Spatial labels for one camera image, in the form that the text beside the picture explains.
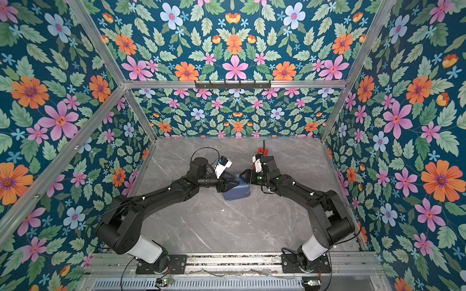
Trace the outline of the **light blue wrapping paper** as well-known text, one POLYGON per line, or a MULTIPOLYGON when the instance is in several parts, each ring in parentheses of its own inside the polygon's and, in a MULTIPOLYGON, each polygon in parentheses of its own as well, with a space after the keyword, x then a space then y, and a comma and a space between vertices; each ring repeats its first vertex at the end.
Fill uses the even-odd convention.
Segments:
POLYGON ((240 178, 239 174, 235 175, 234 181, 236 184, 229 183, 229 186, 233 185, 234 187, 227 192, 222 193, 225 201, 239 200, 251 195, 250 185, 245 183, 244 180, 240 178))

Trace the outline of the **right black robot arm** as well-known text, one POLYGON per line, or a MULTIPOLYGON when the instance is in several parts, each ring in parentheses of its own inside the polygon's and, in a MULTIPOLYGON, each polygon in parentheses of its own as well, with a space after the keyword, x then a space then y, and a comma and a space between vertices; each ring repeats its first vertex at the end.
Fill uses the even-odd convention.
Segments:
POLYGON ((269 193, 288 198, 308 211, 311 237, 297 250, 297 258, 302 265, 314 263, 355 231, 349 207, 337 192, 314 190, 281 173, 273 156, 266 156, 258 162, 258 166, 240 174, 245 183, 266 188, 269 193))

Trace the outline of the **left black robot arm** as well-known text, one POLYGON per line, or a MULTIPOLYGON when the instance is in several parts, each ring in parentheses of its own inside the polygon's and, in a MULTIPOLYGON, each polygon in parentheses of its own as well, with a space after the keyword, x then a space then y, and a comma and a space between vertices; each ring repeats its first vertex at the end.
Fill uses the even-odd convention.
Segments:
POLYGON ((212 166, 206 158, 195 158, 188 172, 170 185, 148 194, 118 196, 102 216, 96 230, 97 238, 119 255, 128 254, 162 272, 168 266, 168 251, 159 243, 141 234, 145 219, 169 206, 190 200, 202 188, 213 187, 219 193, 227 192, 239 182, 226 173, 232 161, 225 156, 212 166))

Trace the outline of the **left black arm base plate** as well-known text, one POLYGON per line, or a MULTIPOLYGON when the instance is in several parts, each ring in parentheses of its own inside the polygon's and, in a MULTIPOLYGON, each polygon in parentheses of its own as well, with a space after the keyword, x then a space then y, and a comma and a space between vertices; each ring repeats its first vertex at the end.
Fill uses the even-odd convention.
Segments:
POLYGON ((187 267, 187 255, 162 255, 155 263, 138 261, 137 275, 181 275, 187 267))

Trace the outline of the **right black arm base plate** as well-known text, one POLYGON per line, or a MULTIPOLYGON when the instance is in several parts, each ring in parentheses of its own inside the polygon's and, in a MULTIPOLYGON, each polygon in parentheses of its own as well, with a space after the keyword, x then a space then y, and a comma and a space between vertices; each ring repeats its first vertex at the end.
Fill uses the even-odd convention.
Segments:
POLYGON ((331 264, 328 257, 321 256, 310 261, 306 256, 284 252, 281 254, 282 272, 284 274, 330 274, 331 264))

